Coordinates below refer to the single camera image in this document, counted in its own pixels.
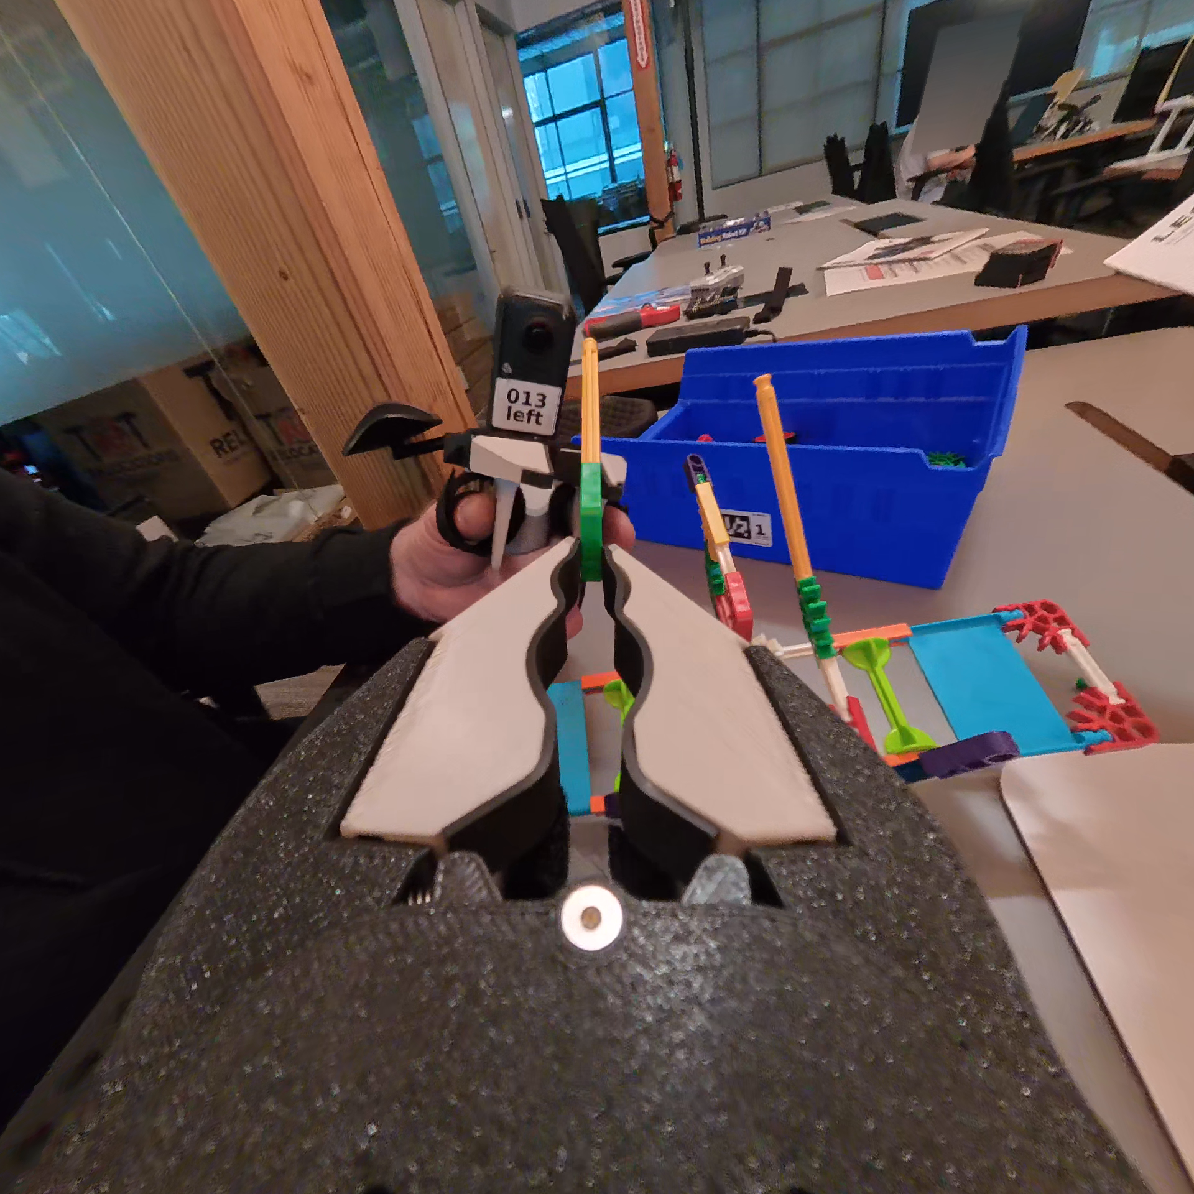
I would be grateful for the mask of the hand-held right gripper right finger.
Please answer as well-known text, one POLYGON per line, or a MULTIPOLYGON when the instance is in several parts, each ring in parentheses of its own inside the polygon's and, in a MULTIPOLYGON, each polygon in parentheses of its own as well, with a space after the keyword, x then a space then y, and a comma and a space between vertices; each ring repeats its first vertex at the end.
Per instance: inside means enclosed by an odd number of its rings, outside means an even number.
POLYGON ((750 644, 620 548, 606 549, 603 587, 632 694, 617 798, 629 846, 684 886, 710 856, 835 845, 750 644))

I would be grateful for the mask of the green fan connector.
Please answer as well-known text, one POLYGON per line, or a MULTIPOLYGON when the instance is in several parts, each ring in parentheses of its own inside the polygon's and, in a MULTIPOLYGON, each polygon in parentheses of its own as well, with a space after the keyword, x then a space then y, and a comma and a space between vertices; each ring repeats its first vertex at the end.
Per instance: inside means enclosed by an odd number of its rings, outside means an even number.
POLYGON ((580 576, 586 583, 603 579, 605 472, 600 461, 582 461, 578 486, 578 538, 580 576))

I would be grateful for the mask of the yellow plastic rod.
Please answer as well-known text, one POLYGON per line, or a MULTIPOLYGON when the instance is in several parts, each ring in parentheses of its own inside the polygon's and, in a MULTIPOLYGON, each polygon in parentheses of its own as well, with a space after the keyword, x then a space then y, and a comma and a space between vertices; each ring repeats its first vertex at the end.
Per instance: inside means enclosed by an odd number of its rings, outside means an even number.
POLYGON ((755 393, 772 481, 781 506, 788 555, 797 584, 802 586, 811 582, 815 573, 772 376, 757 377, 755 393))
POLYGON ((602 363, 600 347, 595 339, 585 337, 582 351, 580 462, 588 468, 602 462, 602 363))

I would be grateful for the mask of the colourful construction toy plane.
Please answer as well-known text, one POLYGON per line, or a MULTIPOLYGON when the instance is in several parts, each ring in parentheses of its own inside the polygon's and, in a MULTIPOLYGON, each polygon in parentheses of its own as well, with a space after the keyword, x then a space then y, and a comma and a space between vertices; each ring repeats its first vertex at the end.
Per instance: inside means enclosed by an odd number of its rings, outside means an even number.
MULTIPOLYGON (((707 586, 714 614, 745 637, 754 630, 752 607, 730 545, 730 512, 714 495, 707 462, 697 454, 684 461, 686 481, 697 498, 706 535, 707 586)), ((1082 752, 1085 755, 1143 749, 1160 742, 1160 732, 1131 695, 1095 660, 1088 637, 1052 602, 1003 606, 980 617, 829 636, 826 603, 814 576, 798 577, 801 610, 811 641, 792 647, 767 636, 752 644, 777 660, 814 658, 818 664, 832 641, 835 658, 872 684, 887 734, 876 742, 858 697, 846 695, 848 724, 907 782, 950 779, 986 771, 1017 758, 1082 752), (1071 708, 1059 711, 1044 691, 1017 643, 1035 637, 1038 651, 1064 657, 1077 675, 1071 708), (907 647, 946 717, 951 741, 936 741, 906 717, 889 677, 893 647, 907 647)), ((558 712, 558 748, 565 809, 571 816, 620 816, 616 793, 593 795, 588 751, 588 698, 603 694, 625 725, 634 697, 619 673, 580 681, 559 681, 549 691, 558 712)))

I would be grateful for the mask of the person's left forearm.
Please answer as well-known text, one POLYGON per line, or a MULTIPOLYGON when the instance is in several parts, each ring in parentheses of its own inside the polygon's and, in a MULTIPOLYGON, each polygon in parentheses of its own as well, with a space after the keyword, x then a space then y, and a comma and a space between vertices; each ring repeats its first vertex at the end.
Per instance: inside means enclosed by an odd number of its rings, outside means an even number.
POLYGON ((258 684, 322 665, 384 663, 431 623, 397 603, 397 532, 202 548, 148 542, 133 525, 3 475, 3 619, 18 603, 70 643, 103 633, 175 688, 258 684))

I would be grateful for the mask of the person's left hand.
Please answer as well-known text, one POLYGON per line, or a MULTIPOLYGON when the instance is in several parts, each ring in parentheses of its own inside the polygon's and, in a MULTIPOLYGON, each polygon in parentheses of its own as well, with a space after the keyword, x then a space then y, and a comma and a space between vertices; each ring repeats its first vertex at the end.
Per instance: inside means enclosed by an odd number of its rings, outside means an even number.
MULTIPOLYGON (((437 511, 435 505, 430 506, 418 520, 400 529, 391 543, 396 603, 427 623, 454 620, 549 552, 542 548, 524 556, 505 556, 501 569, 494 570, 488 559, 457 550, 441 536, 437 511)), ((489 538, 495 518, 497 501, 489 493, 465 496, 455 512, 458 533, 470 542, 489 538)), ((636 530, 629 515, 607 505, 603 518, 605 543, 632 552, 636 530)))

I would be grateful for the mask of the black power strip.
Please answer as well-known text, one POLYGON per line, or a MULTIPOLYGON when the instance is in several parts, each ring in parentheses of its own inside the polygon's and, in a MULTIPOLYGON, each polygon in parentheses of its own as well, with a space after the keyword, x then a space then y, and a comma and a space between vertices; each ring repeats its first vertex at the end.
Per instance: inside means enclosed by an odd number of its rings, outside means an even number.
POLYGON ((647 337, 646 353, 649 358, 660 358, 701 349, 735 349, 744 344, 751 330, 750 317, 670 323, 647 337))

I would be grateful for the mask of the small toy vehicle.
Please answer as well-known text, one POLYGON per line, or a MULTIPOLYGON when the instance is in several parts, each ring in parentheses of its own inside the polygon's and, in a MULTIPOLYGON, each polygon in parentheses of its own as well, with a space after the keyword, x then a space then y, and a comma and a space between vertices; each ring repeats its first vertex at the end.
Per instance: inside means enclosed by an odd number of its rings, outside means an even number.
POLYGON ((745 280, 741 265, 728 263, 713 269, 713 262, 704 262, 706 272, 690 283, 690 300, 686 306, 687 319, 711 319, 734 310, 740 304, 740 290, 745 280))

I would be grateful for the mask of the cardboard box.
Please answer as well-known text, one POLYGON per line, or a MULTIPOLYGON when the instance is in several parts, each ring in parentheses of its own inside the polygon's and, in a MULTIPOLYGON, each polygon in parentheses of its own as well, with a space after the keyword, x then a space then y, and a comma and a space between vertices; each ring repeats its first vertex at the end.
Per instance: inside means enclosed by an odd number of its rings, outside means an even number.
POLYGON ((167 368, 35 421, 104 503, 146 498, 184 520, 229 512, 269 484, 256 444, 227 408, 207 383, 167 368))
POLYGON ((282 488, 336 484, 335 471, 254 339, 138 377, 173 424, 224 465, 251 444, 282 488))

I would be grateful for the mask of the blue plastic bin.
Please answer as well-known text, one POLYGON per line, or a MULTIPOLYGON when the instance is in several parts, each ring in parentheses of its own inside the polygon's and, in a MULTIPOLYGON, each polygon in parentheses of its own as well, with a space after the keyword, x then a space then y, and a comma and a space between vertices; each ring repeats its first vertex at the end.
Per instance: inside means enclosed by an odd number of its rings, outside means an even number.
POLYGON ((640 542, 700 549, 684 471, 711 472, 734 548, 789 563, 755 380, 770 374, 814 573, 937 590, 1003 457, 1028 330, 764 343, 688 353, 679 403, 639 438, 606 438, 629 472, 640 542))

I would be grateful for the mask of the wooden pillar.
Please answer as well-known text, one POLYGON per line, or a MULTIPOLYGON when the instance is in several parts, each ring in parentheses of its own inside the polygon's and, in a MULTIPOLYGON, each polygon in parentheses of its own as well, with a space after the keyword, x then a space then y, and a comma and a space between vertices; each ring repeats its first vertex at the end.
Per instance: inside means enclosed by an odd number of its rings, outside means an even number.
POLYGON ((59 7, 363 525, 423 513, 440 458, 349 434, 386 401, 474 412, 322 5, 59 7))

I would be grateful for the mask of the paper sheets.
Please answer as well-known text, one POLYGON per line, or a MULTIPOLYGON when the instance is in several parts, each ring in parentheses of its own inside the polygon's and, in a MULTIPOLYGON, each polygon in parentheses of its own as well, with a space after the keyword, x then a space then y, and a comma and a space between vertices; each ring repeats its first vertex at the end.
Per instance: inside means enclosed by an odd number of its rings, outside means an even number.
POLYGON ((821 266, 826 296, 890 289, 974 273, 988 252, 988 229, 914 238, 880 238, 821 266))

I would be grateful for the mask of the wooden and white book stand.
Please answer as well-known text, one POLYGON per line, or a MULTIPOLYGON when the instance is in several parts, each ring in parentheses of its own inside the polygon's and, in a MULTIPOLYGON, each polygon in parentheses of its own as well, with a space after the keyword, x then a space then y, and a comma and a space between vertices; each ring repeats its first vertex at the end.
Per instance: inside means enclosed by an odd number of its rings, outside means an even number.
POLYGON ((1175 1150, 1193 1162, 1193 747, 1007 764, 1003 801, 1175 1150))

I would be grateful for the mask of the small black box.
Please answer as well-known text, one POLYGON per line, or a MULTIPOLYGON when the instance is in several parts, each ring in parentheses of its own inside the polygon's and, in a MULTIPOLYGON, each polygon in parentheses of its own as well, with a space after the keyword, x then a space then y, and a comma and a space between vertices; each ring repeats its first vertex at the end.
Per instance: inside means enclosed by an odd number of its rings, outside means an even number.
POLYGON ((1034 236, 993 248, 986 265, 976 276, 976 286, 1013 290, 1038 285, 1048 277, 1064 250, 1064 240, 1034 236))

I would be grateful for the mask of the red-handled tool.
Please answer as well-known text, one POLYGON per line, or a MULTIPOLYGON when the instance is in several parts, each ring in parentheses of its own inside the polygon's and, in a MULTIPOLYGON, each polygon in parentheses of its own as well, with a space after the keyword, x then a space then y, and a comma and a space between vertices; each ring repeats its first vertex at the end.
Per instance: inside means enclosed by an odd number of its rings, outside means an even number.
POLYGON ((663 327, 680 321, 683 307, 671 304, 643 304, 642 307, 592 316, 586 320, 585 336, 598 341, 627 339, 646 329, 663 327))

